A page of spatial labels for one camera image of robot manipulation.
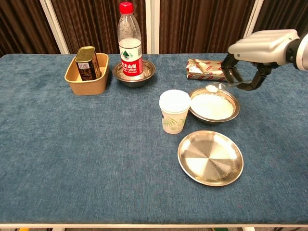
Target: blue tablecloth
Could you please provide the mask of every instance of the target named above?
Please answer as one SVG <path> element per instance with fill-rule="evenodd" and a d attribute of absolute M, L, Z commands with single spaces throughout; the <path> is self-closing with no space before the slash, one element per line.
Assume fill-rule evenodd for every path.
<path fill-rule="evenodd" d="M 230 91 L 240 114 L 211 127 L 189 114 L 178 135 L 161 126 L 159 96 L 206 81 L 187 80 L 188 58 L 145 55 L 148 85 L 130 89 L 111 74 L 106 91 L 76 96 L 64 80 L 73 55 L 0 59 L 0 223 L 307 224 L 308 72 L 285 65 L 261 88 Z M 256 71 L 240 62 L 251 79 Z M 179 142 L 196 130 L 231 138 L 244 157 L 240 178 L 209 187 L 178 163 Z"/>

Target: metal bowl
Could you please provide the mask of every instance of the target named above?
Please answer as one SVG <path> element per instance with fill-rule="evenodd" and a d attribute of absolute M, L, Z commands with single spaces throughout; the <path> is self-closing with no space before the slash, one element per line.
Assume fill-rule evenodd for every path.
<path fill-rule="evenodd" d="M 214 131 L 195 131 L 184 137 L 179 144 L 178 159 L 188 176 L 209 186 L 231 184 L 244 167 L 236 144 Z"/>
<path fill-rule="evenodd" d="M 223 122 L 227 122 L 227 121 L 230 121 L 234 118 L 236 118 L 236 116 L 239 114 L 240 112 L 240 104 L 238 102 L 238 100 L 229 92 L 227 91 L 220 91 L 220 92 L 216 92 L 216 93 L 213 93 L 213 92 L 210 92 L 210 91 L 207 91 L 205 88 L 197 88 L 195 90 L 192 90 L 190 93 L 189 93 L 189 96 L 191 99 L 193 99 L 193 97 L 195 97 L 196 95 L 199 95 L 199 94 L 216 94 L 216 95 L 219 95 L 219 96 L 222 96 L 224 97 L 226 100 L 228 100 L 233 108 L 234 108 L 234 111 L 233 111 L 233 114 L 228 117 L 228 118 L 225 118 L 225 119 L 208 119 L 208 118 L 205 118 L 199 114 L 197 114 L 191 107 L 189 108 L 189 111 L 202 123 L 204 124 L 208 124 L 208 125 L 217 125 L 217 124 L 220 124 L 220 123 L 223 123 Z"/>
<path fill-rule="evenodd" d="M 122 63 L 118 63 L 112 70 L 114 76 L 125 86 L 139 88 L 144 86 L 155 73 L 155 65 L 148 60 L 143 60 L 143 78 L 138 80 L 127 80 L 124 77 Z"/>

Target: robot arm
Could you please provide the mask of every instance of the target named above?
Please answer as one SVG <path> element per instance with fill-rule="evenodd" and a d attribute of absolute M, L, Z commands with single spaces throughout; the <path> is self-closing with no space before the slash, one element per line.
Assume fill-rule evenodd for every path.
<path fill-rule="evenodd" d="M 296 69 L 308 70 L 308 33 L 300 38 L 293 29 L 258 31 L 231 45 L 228 53 L 221 64 L 227 80 L 234 83 L 236 79 L 242 90 L 254 90 L 273 68 L 293 63 Z M 239 60 L 257 67 L 251 83 L 241 83 L 243 79 L 236 69 Z"/>

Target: white paper cup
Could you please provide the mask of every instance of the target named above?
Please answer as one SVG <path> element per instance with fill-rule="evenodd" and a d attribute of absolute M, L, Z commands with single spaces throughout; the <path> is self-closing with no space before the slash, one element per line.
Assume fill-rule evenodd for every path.
<path fill-rule="evenodd" d="M 167 90 L 159 97 L 165 132 L 178 134 L 183 130 L 191 99 L 181 90 Z"/>

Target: metal spoon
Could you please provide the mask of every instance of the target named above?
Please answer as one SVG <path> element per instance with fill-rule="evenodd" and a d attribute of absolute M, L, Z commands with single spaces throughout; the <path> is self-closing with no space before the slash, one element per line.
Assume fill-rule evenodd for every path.
<path fill-rule="evenodd" d="M 212 82 L 206 85 L 205 89 L 209 92 L 216 93 L 226 90 L 227 88 L 236 87 L 241 83 L 251 83 L 251 80 L 242 81 L 237 83 L 220 83 L 220 82 Z"/>

